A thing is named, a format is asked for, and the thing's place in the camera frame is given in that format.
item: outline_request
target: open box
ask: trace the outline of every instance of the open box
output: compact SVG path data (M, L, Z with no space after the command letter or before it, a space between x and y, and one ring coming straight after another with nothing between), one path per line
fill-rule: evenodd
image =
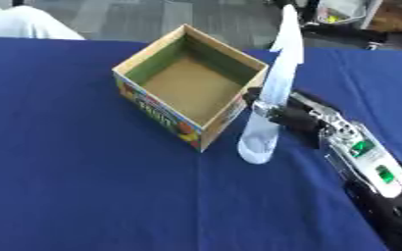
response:
M199 151L244 109L268 66L182 25L113 68L121 94Z

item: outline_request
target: colorful fruit graphic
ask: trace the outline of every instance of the colorful fruit graphic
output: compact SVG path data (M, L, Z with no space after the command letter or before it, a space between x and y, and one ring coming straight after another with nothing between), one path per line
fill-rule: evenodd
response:
M177 124L178 137L187 142L198 142L198 133L187 123L178 122Z

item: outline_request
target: navy blue fabric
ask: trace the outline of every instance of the navy blue fabric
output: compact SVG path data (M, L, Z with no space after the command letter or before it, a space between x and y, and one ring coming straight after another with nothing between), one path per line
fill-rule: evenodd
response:
M385 250L286 132L252 166L235 150L247 112L198 154L122 98L111 68L143 47L0 39L0 250ZM307 49L296 86L402 159L402 52Z

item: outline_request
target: robotic hand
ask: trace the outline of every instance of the robotic hand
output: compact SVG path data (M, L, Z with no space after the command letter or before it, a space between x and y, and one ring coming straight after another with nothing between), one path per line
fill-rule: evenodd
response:
M390 250L402 251L402 164L360 123L348 122L329 103L298 90L286 106L243 99L255 113L285 126L325 157L343 180L348 197Z

